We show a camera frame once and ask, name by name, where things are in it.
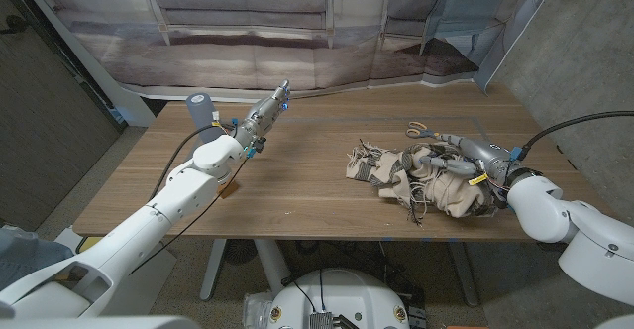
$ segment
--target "photo backdrop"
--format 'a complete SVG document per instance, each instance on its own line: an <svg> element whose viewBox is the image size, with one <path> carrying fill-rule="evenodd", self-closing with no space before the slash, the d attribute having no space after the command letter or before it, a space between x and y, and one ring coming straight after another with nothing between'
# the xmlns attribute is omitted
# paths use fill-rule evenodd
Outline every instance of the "photo backdrop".
<svg viewBox="0 0 634 329"><path fill-rule="evenodd" d="M543 0L46 0L125 88L249 97L473 79Z"/></svg>

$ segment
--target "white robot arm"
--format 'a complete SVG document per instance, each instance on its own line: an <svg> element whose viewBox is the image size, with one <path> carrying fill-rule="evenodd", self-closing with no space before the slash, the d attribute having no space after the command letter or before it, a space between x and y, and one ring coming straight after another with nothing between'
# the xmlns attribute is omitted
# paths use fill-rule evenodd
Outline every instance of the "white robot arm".
<svg viewBox="0 0 634 329"><path fill-rule="evenodd" d="M559 258L564 272L579 284L634 305L634 228L581 201L561 200L563 191L539 171L515 160L506 149L455 135L435 138L458 146L473 175L485 173L508 192L505 200L531 238L569 243Z"/></svg>
<svg viewBox="0 0 634 329"><path fill-rule="evenodd" d="M634 228L581 201L560 200L562 190L543 176L517 181L508 204L522 229L543 242L568 242L559 266L579 284L634 305Z"/></svg>
<svg viewBox="0 0 634 329"><path fill-rule="evenodd" d="M97 244L70 259L41 269L0 292L16 318L77 318L99 315L117 289L184 216L200 210L227 182L229 159L261 151L264 134L287 108L288 81L271 97L257 103L234 131L200 146L193 158L178 166L165 188Z"/></svg>

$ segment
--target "gray cylinder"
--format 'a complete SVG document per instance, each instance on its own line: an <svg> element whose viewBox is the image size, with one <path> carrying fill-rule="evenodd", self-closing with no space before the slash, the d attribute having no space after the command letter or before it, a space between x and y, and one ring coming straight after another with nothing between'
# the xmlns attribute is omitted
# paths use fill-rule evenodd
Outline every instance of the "gray cylinder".
<svg viewBox="0 0 634 329"><path fill-rule="evenodd" d="M213 113L216 111L216 108L214 107L214 103L211 102L209 95L203 92L195 93L187 97L185 103L187 104L191 118L194 120L196 129L213 123ZM199 136L203 143L209 143L224 134L225 132L220 127L213 127L201 132Z"/></svg>

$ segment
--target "crumpled beige cloth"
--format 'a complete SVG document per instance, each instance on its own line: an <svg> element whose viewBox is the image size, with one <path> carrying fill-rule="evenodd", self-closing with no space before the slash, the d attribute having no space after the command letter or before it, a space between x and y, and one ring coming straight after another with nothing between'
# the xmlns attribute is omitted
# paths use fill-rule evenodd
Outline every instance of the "crumpled beige cloth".
<svg viewBox="0 0 634 329"><path fill-rule="evenodd" d="M368 181L378 188L378 196L397 199L417 223L419 204L425 212L431 204L453 217L490 215L496 209L486 185L469 185L468 179L418 161L424 156L461 160L458 150L446 143L416 144L402 152L362 143L348 156L346 177Z"/></svg>

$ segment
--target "black cable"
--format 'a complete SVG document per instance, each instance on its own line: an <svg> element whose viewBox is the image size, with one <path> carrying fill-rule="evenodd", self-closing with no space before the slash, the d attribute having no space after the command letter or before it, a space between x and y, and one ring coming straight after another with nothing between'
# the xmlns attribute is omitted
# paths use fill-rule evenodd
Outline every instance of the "black cable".
<svg viewBox="0 0 634 329"><path fill-rule="evenodd" d="M354 260L355 262L357 262L358 264L362 264L365 261L360 260L359 258L357 258L356 256L354 256L352 253L349 252L349 250L344 250L342 247L340 247L336 242L331 242L331 241L323 241L324 243L334 247L335 249L339 250L339 252L341 252L342 254L348 256L349 258L351 258L352 260ZM371 255L368 254L366 251L361 250L361 249L357 249L355 247L355 251L359 250L359 252L361 252L363 255L365 255L368 259L369 262L372 262L372 259L370 258ZM390 263L387 259L385 259L384 262L388 267L390 267L393 271L394 271L394 278L400 277L402 278L405 283L407 285L409 285L411 287L412 290L418 290L419 293L414 293L415 295L419 295L420 296L420 300L422 303L425 302L425 290L421 287L418 287L417 285L415 285L414 283L412 283L411 280L409 280L409 278L407 278L406 275L404 275L402 273L402 269L400 269L399 267L393 265L392 263Z"/></svg>
<svg viewBox="0 0 634 329"><path fill-rule="evenodd" d="M167 172L169 171L169 168L171 167L171 164L174 163L174 160L178 156L178 153L180 153L180 150L185 146L185 144L189 140L191 140L192 137L194 137L194 136L198 135L199 133L201 133L201 132L203 132L205 130L208 130L208 129L212 128L212 127L218 127L218 126L214 126L214 125L203 126L203 127L199 128L198 130L192 132L189 136L185 137L185 139L182 140L180 145L178 145L178 147L176 148L176 151L174 151L173 155L171 155L171 158L169 159L169 162L167 162L167 165L165 166L165 169L162 171L162 174L160 175L160 178L158 179L157 186L155 186L155 189L152 192L152 195L150 195L150 200L152 200L152 198L157 196L157 193L159 192L160 185L162 184L163 180L165 179L165 176L167 175Z"/></svg>
<svg viewBox="0 0 634 329"><path fill-rule="evenodd" d="M572 126L574 124L581 123L581 122L597 120L597 119L601 119L601 118L623 117L623 116L634 116L634 111L601 112L601 113L586 115L586 116L582 116L582 117L577 117L576 119L568 120L568 121L559 123L559 124L557 124L555 126L551 126L551 127L547 128L546 130L544 130L544 131L538 133L537 135L535 135L524 146L522 146L522 152L520 152L520 154L519 154L519 156L517 158L520 161L524 161L524 159L528 155L528 152L531 150L531 147L533 147L535 142L537 142L539 139L541 139L542 137L548 135L551 132L555 132L557 130L563 129L564 127Z"/></svg>
<svg viewBox="0 0 634 329"><path fill-rule="evenodd" d="M313 301L310 300L310 297L308 297L308 294L306 294L305 291L301 290L301 288L299 287L299 285L297 284L296 281L293 281L293 284L295 284L295 286L297 287L297 289L299 289L299 291L301 291L304 296L306 297L306 299L308 299L308 301L310 302L310 305L313 307L313 313L317 313L317 310L315 310L315 304L313 304Z"/></svg>
<svg viewBox="0 0 634 329"><path fill-rule="evenodd" d="M141 266L145 265L149 260L153 259L154 256L160 254L161 251L163 251L167 246L169 246L169 244L171 244L172 242L174 242L176 239L178 239L180 237L180 235L184 234L185 231L187 231L187 229L189 229L191 227L191 225L193 225L196 221L198 221L198 219L200 219L203 215L205 215L205 213L207 212L207 210L209 210L209 208L211 208L211 205L213 205L216 200L218 200L219 197L222 196L222 194L225 193L225 190L227 190L229 188L229 184L231 184L232 181L234 181L234 179L236 178L236 175L238 175L238 172L240 171L240 169L242 169L242 166L245 165L245 163L247 162L247 159L245 159L240 166L238 167L238 169L236 170L236 172L234 173L234 175L231 177L231 179L229 179L229 182L227 183L227 186L225 186L219 193L218 195L216 195L216 197L214 198L214 200L211 202L211 204L209 204L209 206L207 206L207 208L205 210L203 210L203 212L201 212L198 216L196 216L195 219L193 219L189 225L185 226L184 229L182 229L182 231L180 231L176 236L173 237L173 239L169 240L165 245L163 245L160 249L158 249L158 251L156 251L153 255L151 255L150 257L148 257L145 261L141 262L140 265L138 265L135 269L133 269L130 272L130 275L132 275L134 272L136 272L138 269L141 268Z"/></svg>
<svg viewBox="0 0 634 329"><path fill-rule="evenodd" d="M321 281L321 269L319 269L319 290L321 291L321 310L326 311L326 304L324 304L324 283Z"/></svg>

